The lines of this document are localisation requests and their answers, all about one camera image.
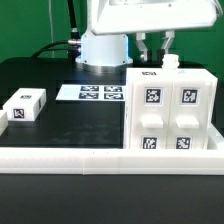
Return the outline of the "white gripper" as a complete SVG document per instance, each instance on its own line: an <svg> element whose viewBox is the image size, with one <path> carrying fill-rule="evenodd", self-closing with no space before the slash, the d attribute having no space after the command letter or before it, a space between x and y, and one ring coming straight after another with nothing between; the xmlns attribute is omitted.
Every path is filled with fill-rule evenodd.
<svg viewBox="0 0 224 224"><path fill-rule="evenodd" d="M210 27L216 21L214 0L89 0L89 25L96 35L136 34L140 58L148 60L145 33L166 31L161 50L168 54L175 31Z"/></svg>

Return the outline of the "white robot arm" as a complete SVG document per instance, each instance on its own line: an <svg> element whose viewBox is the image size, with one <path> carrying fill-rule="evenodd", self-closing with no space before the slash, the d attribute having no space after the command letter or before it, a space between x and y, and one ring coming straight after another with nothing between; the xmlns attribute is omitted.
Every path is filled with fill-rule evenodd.
<svg viewBox="0 0 224 224"><path fill-rule="evenodd" d="M167 52L177 30L211 27L221 14L218 0L87 0L87 29L76 63L97 72L121 69L133 63L130 34L147 60L147 33L164 32Z"/></svg>

